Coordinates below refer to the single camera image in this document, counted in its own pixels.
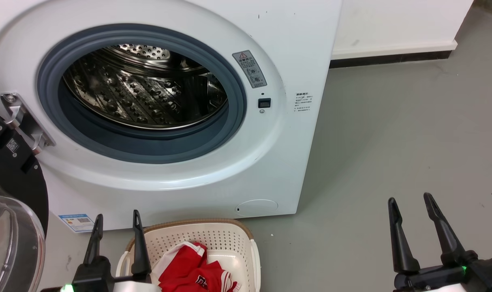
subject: red clothing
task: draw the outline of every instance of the red clothing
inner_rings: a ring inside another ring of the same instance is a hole
[[[240,285],[218,261],[207,264],[207,248],[183,242],[166,252],[153,274],[159,276],[162,292],[238,292]]]

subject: gray floor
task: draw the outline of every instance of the gray floor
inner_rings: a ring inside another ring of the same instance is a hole
[[[492,257],[492,16],[470,11],[457,41],[448,60],[329,72],[298,213],[243,220],[263,291],[392,290],[390,196],[422,266],[441,253],[425,191],[466,249]],[[131,236],[104,234],[113,270]],[[52,217],[40,287],[71,281],[87,240]]]

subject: front-loading washing machine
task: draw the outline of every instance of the front-loading washing machine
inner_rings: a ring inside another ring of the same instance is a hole
[[[0,0],[0,164],[65,223],[293,214],[340,6]]]

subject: blue sticker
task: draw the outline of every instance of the blue sticker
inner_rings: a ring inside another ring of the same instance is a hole
[[[94,222],[86,214],[59,215],[59,218],[75,232],[93,230]]]

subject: door hinge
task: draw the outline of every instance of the door hinge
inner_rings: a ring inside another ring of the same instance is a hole
[[[55,141],[28,110],[19,94],[1,94],[1,102],[10,115],[5,123],[23,136],[34,155],[38,155],[44,147],[55,146]]]

